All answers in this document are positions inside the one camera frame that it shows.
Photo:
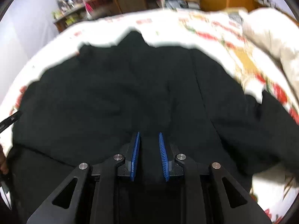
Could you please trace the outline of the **person's left hand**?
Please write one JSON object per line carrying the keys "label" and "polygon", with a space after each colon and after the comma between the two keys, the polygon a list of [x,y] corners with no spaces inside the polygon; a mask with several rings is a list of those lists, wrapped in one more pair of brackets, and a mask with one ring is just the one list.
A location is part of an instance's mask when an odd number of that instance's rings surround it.
{"label": "person's left hand", "polygon": [[1,166],[1,173],[6,175],[9,172],[9,170],[7,167],[6,157],[4,155],[2,145],[0,145],[0,166]]}

